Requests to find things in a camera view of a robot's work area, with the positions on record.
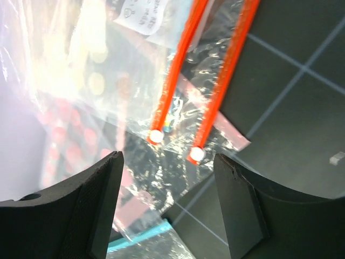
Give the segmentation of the orange zipper clear bag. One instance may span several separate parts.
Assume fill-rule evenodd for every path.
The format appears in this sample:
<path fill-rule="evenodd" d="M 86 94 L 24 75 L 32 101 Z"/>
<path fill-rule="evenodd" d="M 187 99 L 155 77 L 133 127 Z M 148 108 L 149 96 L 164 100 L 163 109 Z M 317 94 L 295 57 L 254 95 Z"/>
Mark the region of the orange zipper clear bag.
<path fill-rule="evenodd" d="M 211 175 L 215 154 L 249 145 L 219 109 L 258 6 L 258 1 L 220 2 L 165 98 L 168 104 L 155 122 L 158 139 L 144 132 L 145 122 L 117 129 L 125 165 L 115 223 L 125 240 L 115 249 L 169 231 L 162 214 Z"/>

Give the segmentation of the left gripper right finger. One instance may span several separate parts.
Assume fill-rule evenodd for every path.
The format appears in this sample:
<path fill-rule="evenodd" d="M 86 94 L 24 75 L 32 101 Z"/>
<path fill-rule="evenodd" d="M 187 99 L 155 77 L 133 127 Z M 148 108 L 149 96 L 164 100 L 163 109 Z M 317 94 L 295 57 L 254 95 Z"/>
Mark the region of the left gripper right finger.
<path fill-rule="evenodd" d="M 344 258 L 344 198 L 287 188 L 222 154 L 214 174 L 231 258 Z"/>

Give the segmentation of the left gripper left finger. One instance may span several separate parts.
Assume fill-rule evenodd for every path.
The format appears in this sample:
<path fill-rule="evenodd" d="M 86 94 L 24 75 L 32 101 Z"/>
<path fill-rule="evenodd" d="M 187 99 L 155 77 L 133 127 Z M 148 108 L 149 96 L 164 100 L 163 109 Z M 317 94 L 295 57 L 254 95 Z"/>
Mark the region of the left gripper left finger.
<path fill-rule="evenodd" d="M 111 152 L 49 188 L 1 202 L 1 258 L 105 258 L 123 165 L 122 152 Z"/>

